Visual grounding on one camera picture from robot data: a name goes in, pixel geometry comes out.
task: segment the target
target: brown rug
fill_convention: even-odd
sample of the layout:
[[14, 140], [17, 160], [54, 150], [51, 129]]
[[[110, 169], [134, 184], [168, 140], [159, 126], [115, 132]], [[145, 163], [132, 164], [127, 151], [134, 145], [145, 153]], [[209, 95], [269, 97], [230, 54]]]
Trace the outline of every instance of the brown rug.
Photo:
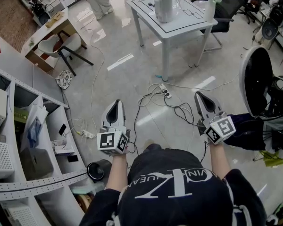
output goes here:
[[21, 52], [37, 24], [21, 0], [0, 0], [0, 37]]

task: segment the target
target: power strip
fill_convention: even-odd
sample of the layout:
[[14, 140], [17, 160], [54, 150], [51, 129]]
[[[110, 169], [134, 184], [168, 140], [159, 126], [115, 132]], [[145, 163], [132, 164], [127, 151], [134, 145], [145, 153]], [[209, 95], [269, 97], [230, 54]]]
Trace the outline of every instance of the power strip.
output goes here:
[[94, 139], [96, 136], [86, 130], [82, 130], [82, 134], [90, 139]]
[[172, 97], [171, 93], [167, 90], [164, 84], [160, 84], [159, 87], [162, 89], [168, 99]]

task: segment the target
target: black t-shirt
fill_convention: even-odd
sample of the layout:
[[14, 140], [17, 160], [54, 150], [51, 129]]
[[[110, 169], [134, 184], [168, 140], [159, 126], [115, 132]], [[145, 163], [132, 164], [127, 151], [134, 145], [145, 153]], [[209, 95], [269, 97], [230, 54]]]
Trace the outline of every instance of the black t-shirt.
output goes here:
[[250, 219], [253, 226], [265, 225], [263, 205], [239, 170], [221, 180], [186, 151], [141, 154], [131, 167], [128, 184], [122, 193], [112, 189], [97, 193], [80, 225], [105, 226], [115, 215], [121, 226], [231, 226], [233, 220], [239, 226]]

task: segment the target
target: white chair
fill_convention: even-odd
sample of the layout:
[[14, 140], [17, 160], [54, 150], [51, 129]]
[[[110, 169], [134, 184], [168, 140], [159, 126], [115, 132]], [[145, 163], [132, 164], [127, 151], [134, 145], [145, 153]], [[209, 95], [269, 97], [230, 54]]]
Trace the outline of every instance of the white chair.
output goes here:
[[[65, 42], [63, 42], [60, 36], [61, 33], [64, 33], [68, 37], [68, 39]], [[62, 57], [65, 64], [68, 66], [68, 68], [70, 69], [70, 71], [72, 72], [74, 76], [76, 76], [76, 73], [70, 66], [69, 62], [67, 61], [67, 57], [69, 57], [72, 60], [71, 54], [77, 56], [78, 58], [90, 64], [91, 66], [93, 65], [93, 63], [83, 58], [79, 54], [75, 53], [75, 51], [77, 51], [80, 47], [87, 49], [86, 46], [82, 44], [81, 37], [77, 33], [70, 36], [68, 33], [62, 30], [61, 32], [58, 33], [58, 37], [59, 37], [59, 40], [62, 42], [62, 46], [58, 50], [53, 51], [53, 47], [58, 41], [55, 35], [51, 36], [47, 40], [42, 40], [38, 44], [38, 49], [41, 50], [43, 53], [49, 56], [52, 56], [54, 58]]]

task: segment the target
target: white box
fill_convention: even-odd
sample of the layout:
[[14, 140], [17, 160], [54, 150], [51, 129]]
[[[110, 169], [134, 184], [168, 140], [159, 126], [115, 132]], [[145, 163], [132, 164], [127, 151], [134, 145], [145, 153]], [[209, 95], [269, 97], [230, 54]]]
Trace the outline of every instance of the white box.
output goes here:
[[0, 142], [0, 179], [7, 178], [13, 172], [14, 167], [11, 163], [8, 144]]
[[205, 134], [216, 145], [221, 141], [228, 139], [236, 132], [234, 123], [230, 116], [222, 118], [216, 122], [210, 123], [210, 127], [205, 130]]
[[12, 225], [39, 226], [27, 205], [19, 201], [4, 201], [1, 205]]
[[127, 142], [128, 137], [121, 130], [97, 134], [98, 150], [107, 155], [123, 154]]

